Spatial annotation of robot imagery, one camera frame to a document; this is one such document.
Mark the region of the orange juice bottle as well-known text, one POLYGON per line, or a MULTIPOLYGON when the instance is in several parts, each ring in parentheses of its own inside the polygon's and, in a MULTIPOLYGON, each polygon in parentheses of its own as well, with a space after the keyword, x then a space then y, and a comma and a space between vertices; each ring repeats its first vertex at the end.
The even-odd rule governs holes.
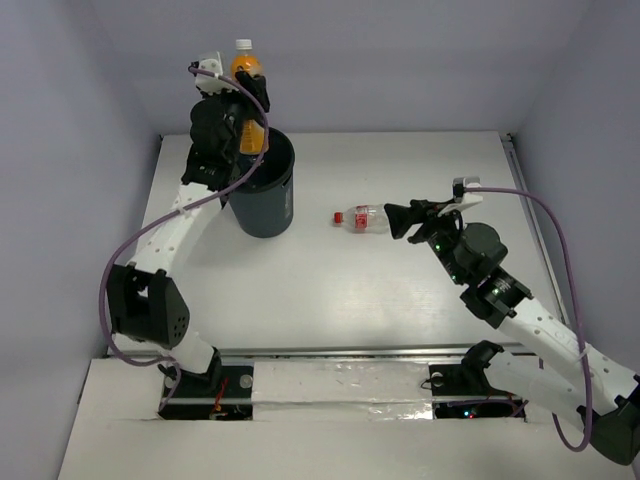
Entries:
MULTIPOLYGON (((238 84, 250 76, 253 80, 260 79, 264 76, 264 70, 261 62, 256 57, 252 41, 250 39, 237 39, 235 41, 236 56, 230 67, 232 79, 238 84)), ((252 95, 258 99, 259 95, 251 83, 245 82, 244 88, 252 92, 252 95)), ((240 153, 243 155, 257 155, 264 142, 264 128, 260 124, 261 115, 257 112, 255 105, 244 95, 242 99, 247 101, 249 118, 243 123, 243 132, 240 142, 240 153)))

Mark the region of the clear bottle red cap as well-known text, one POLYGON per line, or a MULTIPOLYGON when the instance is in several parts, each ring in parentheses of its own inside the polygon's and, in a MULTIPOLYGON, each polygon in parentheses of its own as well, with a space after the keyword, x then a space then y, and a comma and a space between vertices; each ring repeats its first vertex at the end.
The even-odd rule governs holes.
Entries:
POLYGON ((333 214, 333 223, 358 234, 384 234, 390 231, 383 204, 358 205, 345 211, 337 211, 333 214))

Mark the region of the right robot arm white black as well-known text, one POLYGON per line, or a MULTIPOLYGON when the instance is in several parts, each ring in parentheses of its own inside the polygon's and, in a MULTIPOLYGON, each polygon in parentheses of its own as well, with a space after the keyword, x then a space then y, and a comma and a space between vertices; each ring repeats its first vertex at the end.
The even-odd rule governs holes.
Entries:
POLYGON ((501 266, 508 253, 488 224, 466 223, 462 200, 385 204, 391 235, 426 243, 476 318, 534 352, 546 367, 517 360, 489 341, 461 363, 470 391, 489 388, 519 395, 580 429, 608 460, 627 466, 639 453, 639 375, 608 358, 570 330, 501 266))

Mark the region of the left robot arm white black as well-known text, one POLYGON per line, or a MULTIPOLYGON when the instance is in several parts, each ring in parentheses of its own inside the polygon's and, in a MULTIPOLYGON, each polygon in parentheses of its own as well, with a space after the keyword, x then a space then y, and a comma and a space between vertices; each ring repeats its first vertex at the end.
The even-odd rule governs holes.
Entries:
POLYGON ((119 247, 109 259, 99 287, 100 327, 111 351, 124 362, 115 335, 153 347, 151 364, 178 390, 189 385, 201 395, 219 390, 219 351, 202 340, 190 325, 190 311, 172 273, 189 257, 195 244, 222 210, 220 199, 245 184, 261 166, 268 143, 262 141, 251 162, 241 161, 241 136, 248 121, 269 126, 270 101, 264 75, 240 71, 231 76, 192 66, 203 98, 192 110, 192 148, 172 209, 136 232, 130 243, 147 240, 124 265, 116 260, 128 249, 119 247))

